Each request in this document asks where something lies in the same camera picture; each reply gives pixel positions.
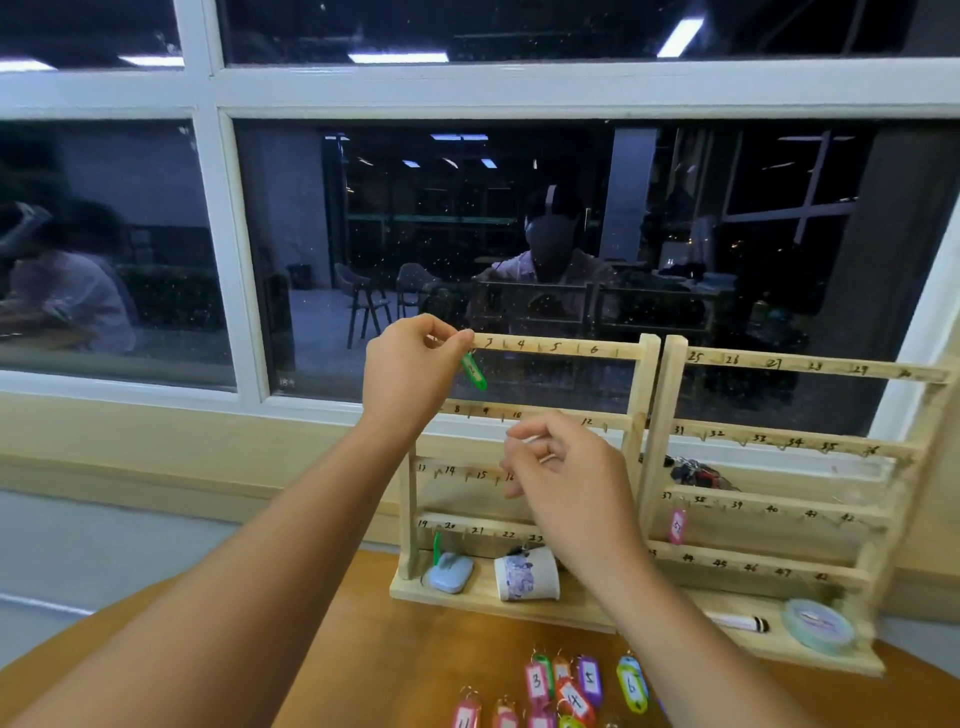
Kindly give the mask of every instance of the window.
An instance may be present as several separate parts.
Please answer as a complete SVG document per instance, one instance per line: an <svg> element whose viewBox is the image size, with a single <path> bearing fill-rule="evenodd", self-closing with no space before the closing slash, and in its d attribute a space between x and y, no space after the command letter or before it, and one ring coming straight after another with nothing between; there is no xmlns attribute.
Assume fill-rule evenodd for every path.
<svg viewBox="0 0 960 728"><path fill-rule="evenodd" d="M232 389L188 121L0 124L0 367Z"/></svg>
<svg viewBox="0 0 960 728"><path fill-rule="evenodd" d="M957 55L950 0L219 0L229 63Z"/></svg>
<svg viewBox="0 0 960 728"><path fill-rule="evenodd" d="M417 311L489 333L650 331L896 358L960 189L949 125L235 128L272 387L329 400L359 400L365 341ZM553 211L576 221L573 253L556 242L563 224L546 243L525 231L551 185ZM546 247L533 265L535 245ZM626 408L622 362L482 351L478 362L487 400ZM684 383L682 416L865 434L882 394L844 377L712 369ZM458 383L455 396L477 395Z"/></svg>
<svg viewBox="0 0 960 728"><path fill-rule="evenodd" d="M0 72L183 66L172 0L10 0Z"/></svg>

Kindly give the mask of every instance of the white shirt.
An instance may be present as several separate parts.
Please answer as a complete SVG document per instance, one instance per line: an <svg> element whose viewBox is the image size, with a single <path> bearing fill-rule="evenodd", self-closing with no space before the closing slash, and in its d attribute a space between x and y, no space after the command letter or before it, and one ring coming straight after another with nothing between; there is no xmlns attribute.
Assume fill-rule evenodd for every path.
<svg viewBox="0 0 960 728"><path fill-rule="evenodd" d="M10 274L11 293L0 310L41 310L84 328L93 338L78 349L128 353L136 336L116 283L100 265L79 253L47 251L18 260Z"/></svg>

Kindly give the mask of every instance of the ceiling light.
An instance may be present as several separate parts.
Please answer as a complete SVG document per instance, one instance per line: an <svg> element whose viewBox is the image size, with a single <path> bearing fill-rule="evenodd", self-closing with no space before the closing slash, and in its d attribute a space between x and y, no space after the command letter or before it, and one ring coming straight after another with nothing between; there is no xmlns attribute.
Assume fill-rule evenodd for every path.
<svg viewBox="0 0 960 728"><path fill-rule="evenodd" d="M37 59L0 59L0 73L6 71L56 71L52 65Z"/></svg>
<svg viewBox="0 0 960 728"><path fill-rule="evenodd" d="M118 56L117 58L143 68L183 68L183 56Z"/></svg>
<svg viewBox="0 0 960 728"><path fill-rule="evenodd" d="M446 51L440 53L347 53L354 63L449 63Z"/></svg>
<svg viewBox="0 0 960 728"><path fill-rule="evenodd" d="M679 58L703 25L704 19L702 17L685 17L677 23L677 27L673 29L673 33L670 34L670 37L663 44L663 47L660 48L660 52L657 53L657 58Z"/></svg>
<svg viewBox="0 0 960 728"><path fill-rule="evenodd" d="M487 141L484 133L432 133L437 141Z"/></svg>

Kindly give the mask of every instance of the purple key tag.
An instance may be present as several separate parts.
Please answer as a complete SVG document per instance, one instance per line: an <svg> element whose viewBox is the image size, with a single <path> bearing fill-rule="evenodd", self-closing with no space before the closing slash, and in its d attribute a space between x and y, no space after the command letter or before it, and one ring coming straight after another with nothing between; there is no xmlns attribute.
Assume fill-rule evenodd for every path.
<svg viewBox="0 0 960 728"><path fill-rule="evenodd" d="M600 666L597 661L581 655L577 660L577 678L590 705L599 706L603 701L603 689L600 687Z"/></svg>

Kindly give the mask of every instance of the wooden table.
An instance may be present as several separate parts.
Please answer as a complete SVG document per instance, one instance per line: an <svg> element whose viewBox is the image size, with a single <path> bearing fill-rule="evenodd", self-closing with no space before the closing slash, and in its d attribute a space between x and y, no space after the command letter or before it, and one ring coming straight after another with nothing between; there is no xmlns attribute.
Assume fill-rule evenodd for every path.
<svg viewBox="0 0 960 728"><path fill-rule="evenodd" d="M605 707L623 726L666 726L660 710L630 716L612 669L626 644L617 636L475 615L390 599L391 554L360 551L317 634L276 721L278 728L446 726L464 685L494 700L523 694L521 665L534 645L583 652L600 661ZM61 632L0 670L0 725L170 587L160 582ZM956 726L960 681L885 643L876 646L887 677L770 663L768 667L824 726ZM604 716L614 711L607 710Z"/></svg>

